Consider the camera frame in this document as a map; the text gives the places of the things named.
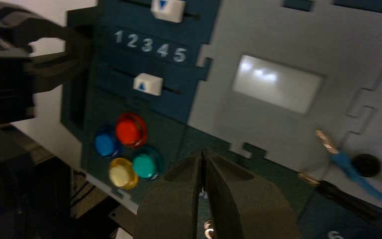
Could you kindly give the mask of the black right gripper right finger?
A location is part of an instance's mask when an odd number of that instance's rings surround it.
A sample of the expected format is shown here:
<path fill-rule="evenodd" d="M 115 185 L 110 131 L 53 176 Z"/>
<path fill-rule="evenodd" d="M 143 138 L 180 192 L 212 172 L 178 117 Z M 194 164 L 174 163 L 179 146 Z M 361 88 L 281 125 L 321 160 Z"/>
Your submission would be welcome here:
<path fill-rule="evenodd" d="M 296 215 L 279 187 L 213 152 L 205 190 L 218 239 L 299 239 Z"/>

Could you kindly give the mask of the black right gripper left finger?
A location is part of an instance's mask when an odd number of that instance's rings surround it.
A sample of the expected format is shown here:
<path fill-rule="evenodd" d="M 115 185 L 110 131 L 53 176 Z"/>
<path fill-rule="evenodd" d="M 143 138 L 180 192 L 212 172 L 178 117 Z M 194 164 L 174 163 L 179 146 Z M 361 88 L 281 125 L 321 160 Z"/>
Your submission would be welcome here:
<path fill-rule="evenodd" d="M 193 152 L 148 186 L 137 211 L 135 238 L 196 237 L 202 165 L 201 151 Z"/>

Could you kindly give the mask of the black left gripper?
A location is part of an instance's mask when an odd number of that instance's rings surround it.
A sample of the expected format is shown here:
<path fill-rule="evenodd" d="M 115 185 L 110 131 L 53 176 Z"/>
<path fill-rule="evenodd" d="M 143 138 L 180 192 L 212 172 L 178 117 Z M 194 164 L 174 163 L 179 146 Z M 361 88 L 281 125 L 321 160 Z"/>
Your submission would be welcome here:
<path fill-rule="evenodd" d="M 89 66 L 89 55 L 59 52 L 29 59 L 28 51 L 14 44 L 4 18 L 15 12 L 27 13 L 19 5 L 0 1 L 0 125 L 35 116 L 33 95 L 51 91 L 74 79 Z M 26 20 L 26 42 L 59 38 L 86 42 L 75 30 L 44 18 Z"/>

